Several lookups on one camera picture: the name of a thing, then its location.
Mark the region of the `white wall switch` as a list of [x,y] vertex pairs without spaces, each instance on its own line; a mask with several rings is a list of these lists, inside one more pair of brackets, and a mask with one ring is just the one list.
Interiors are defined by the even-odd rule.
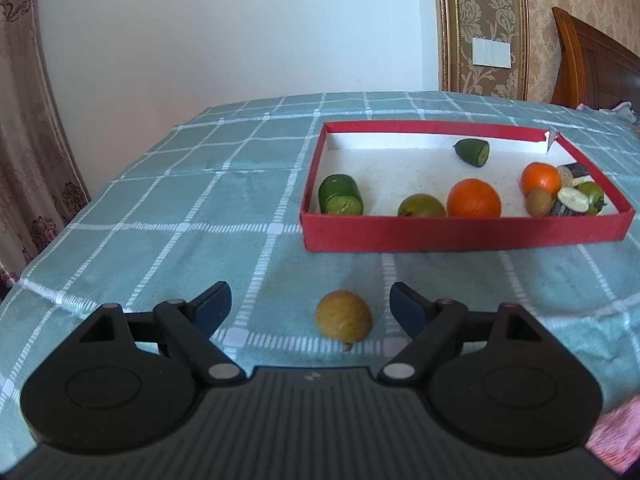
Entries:
[[510,70],[512,66],[510,42],[473,37],[472,64]]

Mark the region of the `orange tangerine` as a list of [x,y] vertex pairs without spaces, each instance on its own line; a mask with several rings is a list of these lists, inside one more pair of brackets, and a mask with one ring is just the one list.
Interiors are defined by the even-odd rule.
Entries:
[[501,200],[495,189],[480,179],[457,182],[447,196],[447,214],[454,218],[487,219],[501,216]]
[[520,188],[525,196],[534,188],[542,188],[555,196],[562,188],[562,178],[555,166],[545,162],[531,162],[522,171]]

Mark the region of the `yellow-green round fruit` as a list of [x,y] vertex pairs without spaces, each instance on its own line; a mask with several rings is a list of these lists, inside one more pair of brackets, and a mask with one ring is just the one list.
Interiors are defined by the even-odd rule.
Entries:
[[416,193],[406,197],[399,205],[398,217],[433,218],[446,217],[444,205],[436,197]]

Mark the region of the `brown patterned curtain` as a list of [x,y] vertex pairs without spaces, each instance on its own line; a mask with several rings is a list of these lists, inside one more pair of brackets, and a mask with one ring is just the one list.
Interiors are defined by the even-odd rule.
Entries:
[[1,289],[89,201],[42,60],[35,0],[1,0]]

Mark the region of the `gold ornate wall frame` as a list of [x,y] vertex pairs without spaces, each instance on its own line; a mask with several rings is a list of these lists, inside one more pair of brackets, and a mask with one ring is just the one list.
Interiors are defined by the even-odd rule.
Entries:
[[[527,0],[436,0],[440,88],[524,100],[528,76]],[[510,46],[508,67],[473,62],[477,40]]]

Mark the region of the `green cucumber chunk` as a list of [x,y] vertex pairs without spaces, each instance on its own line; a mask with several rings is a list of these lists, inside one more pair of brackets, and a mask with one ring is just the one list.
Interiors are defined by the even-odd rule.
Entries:
[[318,189],[318,201],[322,214],[363,214],[363,201],[358,185],[348,174],[330,174],[324,178]]

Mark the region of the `green plaid tablecloth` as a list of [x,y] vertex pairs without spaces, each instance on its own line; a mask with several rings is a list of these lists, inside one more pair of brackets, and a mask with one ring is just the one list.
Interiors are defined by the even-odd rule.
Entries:
[[[1,466],[34,446],[20,412],[27,377],[96,307],[152,309],[218,281],[232,311],[214,341],[242,367],[380,367],[405,342],[390,285],[474,310],[516,301],[598,378],[607,410],[639,391],[639,230],[614,243],[513,252],[316,254],[299,206],[325,122],[434,119],[552,127],[639,198],[639,140],[583,110],[448,92],[304,94],[204,110],[155,144],[78,212],[21,273],[1,306]],[[314,322],[346,289],[372,314],[350,351]]]

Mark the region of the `brown round longan fruit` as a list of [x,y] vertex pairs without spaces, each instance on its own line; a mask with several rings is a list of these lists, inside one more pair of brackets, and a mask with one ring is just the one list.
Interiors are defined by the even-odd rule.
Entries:
[[344,351],[365,340],[373,326],[367,303],[346,289],[329,292],[319,301],[314,322],[323,336],[339,341]]

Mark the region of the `wooden headboard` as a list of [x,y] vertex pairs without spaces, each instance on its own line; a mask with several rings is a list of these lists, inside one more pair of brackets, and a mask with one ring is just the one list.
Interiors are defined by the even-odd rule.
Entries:
[[562,60],[551,103],[613,108],[631,102],[639,110],[638,55],[572,14],[554,6]]

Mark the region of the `dark eggplant piece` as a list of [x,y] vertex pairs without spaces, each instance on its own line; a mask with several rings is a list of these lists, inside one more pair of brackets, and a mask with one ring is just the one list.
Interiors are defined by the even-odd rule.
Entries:
[[563,188],[577,188],[590,179],[590,173],[580,162],[559,165],[556,167],[561,178]]

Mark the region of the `pink cloth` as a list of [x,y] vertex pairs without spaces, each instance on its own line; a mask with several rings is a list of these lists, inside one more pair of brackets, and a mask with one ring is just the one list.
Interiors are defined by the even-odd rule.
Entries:
[[639,458],[640,399],[633,396],[602,415],[587,443],[588,450],[622,474]]

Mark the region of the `brown kiwi fruit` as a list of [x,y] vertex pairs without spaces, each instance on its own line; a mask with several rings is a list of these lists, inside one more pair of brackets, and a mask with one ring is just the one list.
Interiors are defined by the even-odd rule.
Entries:
[[554,204],[553,196],[545,188],[532,188],[525,201],[525,208],[532,217],[545,217]]

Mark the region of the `green cucumber end piece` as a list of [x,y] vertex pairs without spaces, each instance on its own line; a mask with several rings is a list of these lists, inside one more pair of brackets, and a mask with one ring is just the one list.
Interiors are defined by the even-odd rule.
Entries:
[[485,140],[461,139],[454,144],[454,151],[466,164],[482,168],[488,161],[490,145]]

